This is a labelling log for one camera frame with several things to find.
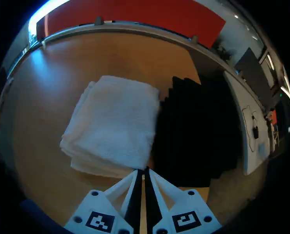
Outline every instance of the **black cloth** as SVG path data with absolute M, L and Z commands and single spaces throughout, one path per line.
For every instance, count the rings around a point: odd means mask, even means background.
M 232 97 L 221 96 L 222 84 L 213 84 L 173 77 L 173 88 L 161 103 L 152 148 L 154 171 L 175 186 L 209 187 L 211 178 L 236 167 L 239 117 Z

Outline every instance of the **cable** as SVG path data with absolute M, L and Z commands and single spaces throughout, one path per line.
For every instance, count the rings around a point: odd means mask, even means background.
M 249 147 L 250 147 L 250 149 L 251 149 L 251 152 L 253 153 L 253 152 L 255 151 L 256 139 L 254 139 L 254 149 L 252 149 L 252 147 L 251 147 L 251 138 L 250 138 L 250 135 L 249 135 L 249 133 L 248 133 L 247 122 L 246 122 L 246 118 L 245 118 L 245 114 L 244 114 L 244 110 L 246 110 L 246 109 L 249 109 L 249 110 L 250 110 L 250 113 L 251 113 L 251 115 L 252 115 L 252 125 L 253 125 L 253 127 L 254 127 L 254 120 L 255 120 L 255 122 L 256 122 L 256 127 L 258 126 L 258 119 L 255 118 L 254 115 L 253 115 L 253 113 L 257 113 L 257 112 L 256 112 L 256 111 L 252 112 L 252 111 L 251 111 L 251 108 L 250 108 L 250 105 L 247 105 L 246 108 L 243 108 L 243 109 L 241 110 L 242 115 L 243 115 L 244 120 L 245 120 L 246 132 L 247 132 L 247 135 L 248 135 L 248 137 L 249 137 Z

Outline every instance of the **red wall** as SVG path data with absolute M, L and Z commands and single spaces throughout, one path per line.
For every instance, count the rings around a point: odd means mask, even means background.
M 49 13 L 48 33 L 93 23 L 97 16 L 159 26 L 187 37 L 197 35 L 199 43 L 208 48 L 225 24 L 217 14 L 193 0 L 70 0 Z M 43 33 L 39 30 L 38 38 Z

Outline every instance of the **wooden table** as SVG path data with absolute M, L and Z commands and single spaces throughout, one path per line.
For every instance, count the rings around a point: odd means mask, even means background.
M 172 76 L 200 83 L 185 49 L 140 35 L 77 35 L 29 54 L 13 74 L 1 109 L 0 157 L 17 172 L 26 196 L 60 225 L 89 190 L 104 191 L 119 181 L 73 170 L 59 147 L 80 95 L 102 75 L 148 83 L 161 99 Z M 206 200 L 208 188 L 199 191 Z

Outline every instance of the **white towel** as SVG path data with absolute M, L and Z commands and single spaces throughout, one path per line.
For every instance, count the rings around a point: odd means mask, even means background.
M 145 169 L 158 107 L 156 88 L 102 76 L 81 95 L 60 147 L 73 168 L 87 173 L 122 177 Z

